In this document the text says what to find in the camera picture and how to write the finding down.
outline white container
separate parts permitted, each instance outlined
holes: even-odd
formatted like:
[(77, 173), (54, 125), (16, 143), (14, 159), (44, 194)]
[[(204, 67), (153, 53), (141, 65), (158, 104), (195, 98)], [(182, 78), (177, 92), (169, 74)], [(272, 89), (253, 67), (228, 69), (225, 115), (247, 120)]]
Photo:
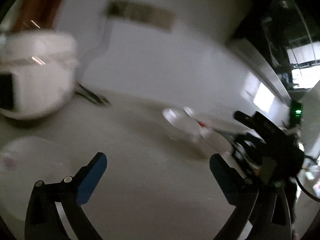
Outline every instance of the white container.
[(7, 36), (0, 50), (0, 77), (9, 75), (10, 84), (0, 83), (0, 90), (10, 90), (12, 95), (0, 94), (0, 103), (13, 103), (1, 106), (1, 114), (17, 120), (37, 119), (66, 103), (74, 92), (76, 47), (71, 35), (52, 30)]
[(165, 108), (162, 111), (164, 118), (172, 124), (167, 129), (167, 135), (173, 140), (191, 142), (201, 150), (205, 157), (212, 154), (229, 152), (231, 144), (212, 128), (202, 125), (193, 117), (194, 111), (185, 107), (184, 111), (174, 108)]

